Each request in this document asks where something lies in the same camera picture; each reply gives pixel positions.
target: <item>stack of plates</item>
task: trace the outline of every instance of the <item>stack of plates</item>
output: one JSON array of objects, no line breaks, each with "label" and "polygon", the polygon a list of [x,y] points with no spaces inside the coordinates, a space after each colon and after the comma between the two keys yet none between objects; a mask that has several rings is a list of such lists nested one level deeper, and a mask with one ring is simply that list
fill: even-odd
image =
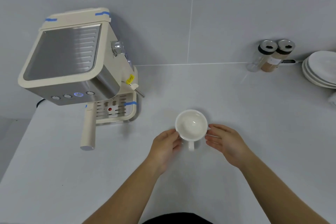
[{"label": "stack of plates", "polygon": [[336,52],[314,52],[302,63],[302,70],[311,83],[336,89]]}]

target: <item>tile grout line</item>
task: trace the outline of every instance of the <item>tile grout line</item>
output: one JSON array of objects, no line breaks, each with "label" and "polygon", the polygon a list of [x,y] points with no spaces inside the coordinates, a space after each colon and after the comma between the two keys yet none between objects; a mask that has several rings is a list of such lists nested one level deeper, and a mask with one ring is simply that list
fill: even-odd
[{"label": "tile grout line", "polygon": [[221,62],[221,63],[194,63],[194,64],[156,64],[156,65],[135,65],[136,67],[144,66],[181,66],[181,65],[216,65],[216,64],[246,64],[247,62]]},{"label": "tile grout line", "polygon": [[188,52],[187,52],[187,64],[188,64],[188,59],[189,59],[189,46],[190,46],[190,33],[191,33],[191,18],[193,14],[193,1],[191,0],[191,9],[190,9],[190,25],[189,25],[189,39],[188,39]]}]

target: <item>espresso machine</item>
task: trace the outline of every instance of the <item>espresso machine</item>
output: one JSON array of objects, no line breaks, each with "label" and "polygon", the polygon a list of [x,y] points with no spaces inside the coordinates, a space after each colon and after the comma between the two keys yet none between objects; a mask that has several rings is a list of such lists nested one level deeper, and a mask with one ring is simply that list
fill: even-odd
[{"label": "espresso machine", "polygon": [[138,71],[110,26],[107,8],[52,14],[21,70],[21,87],[56,105],[86,103],[80,147],[95,148],[96,125],[138,112]]}]

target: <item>control button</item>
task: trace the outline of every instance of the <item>control button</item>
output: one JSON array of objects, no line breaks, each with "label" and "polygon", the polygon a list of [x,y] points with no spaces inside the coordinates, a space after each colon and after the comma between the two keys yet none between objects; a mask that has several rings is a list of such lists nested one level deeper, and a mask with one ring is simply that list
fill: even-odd
[{"label": "control button", "polygon": [[74,93],[74,95],[75,95],[76,97],[82,97],[82,96],[83,96],[83,93],[76,92],[76,93]]}]

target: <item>hand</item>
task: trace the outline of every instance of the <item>hand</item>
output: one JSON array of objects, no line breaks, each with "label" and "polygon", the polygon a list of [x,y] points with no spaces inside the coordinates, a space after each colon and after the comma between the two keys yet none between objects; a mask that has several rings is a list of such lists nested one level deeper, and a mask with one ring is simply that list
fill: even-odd
[{"label": "hand", "polygon": [[161,175],[166,171],[173,153],[181,149],[181,143],[182,140],[175,129],[166,130],[154,138],[146,160],[157,168]]},{"label": "hand", "polygon": [[209,128],[205,136],[207,145],[223,153],[231,165],[240,169],[244,161],[254,155],[234,129],[219,124],[209,124]]}]

